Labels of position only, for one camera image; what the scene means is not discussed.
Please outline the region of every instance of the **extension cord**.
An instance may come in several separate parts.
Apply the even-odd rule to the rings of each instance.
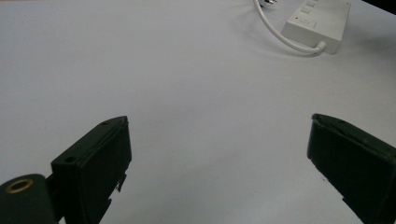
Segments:
[[[282,35],[309,47],[319,41],[335,53],[343,38],[350,3],[344,0],[304,0],[286,22]]]

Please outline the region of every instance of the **white power strip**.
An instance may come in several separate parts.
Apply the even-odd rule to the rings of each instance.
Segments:
[[[304,0],[286,22],[282,35],[309,47],[324,41],[325,51],[335,53],[349,9],[350,3],[344,0]]]

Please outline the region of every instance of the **white table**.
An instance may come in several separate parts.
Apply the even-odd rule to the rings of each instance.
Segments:
[[[265,12],[281,30],[300,3]],[[314,113],[396,146],[396,17],[351,3],[339,50],[312,57],[251,0],[0,2],[0,182],[126,115],[102,223],[361,223],[306,157]]]

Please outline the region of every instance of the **socket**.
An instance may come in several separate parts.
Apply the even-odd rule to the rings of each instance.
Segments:
[[[314,48],[319,41],[333,54],[343,38],[350,3],[344,0],[304,0],[286,21],[282,35]]]

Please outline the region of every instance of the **power cord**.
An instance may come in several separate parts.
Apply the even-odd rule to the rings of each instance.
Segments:
[[[273,4],[275,0],[264,0],[266,3]],[[309,47],[303,47],[294,44],[291,42],[289,39],[287,39],[285,36],[283,36],[280,32],[278,32],[274,26],[271,25],[271,23],[267,20],[265,17],[264,13],[262,12],[262,6],[259,3],[259,0],[253,0],[254,6],[257,9],[257,12],[259,13],[260,18],[262,19],[262,22],[264,25],[268,28],[268,30],[282,43],[285,45],[291,47],[292,49],[298,50],[302,53],[308,53],[308,54],[315,54],[315,53],[321,53],[325,48],[326,48],[326,43],[324,41],[318,42],[317,46],[314,48],[309,48]]]

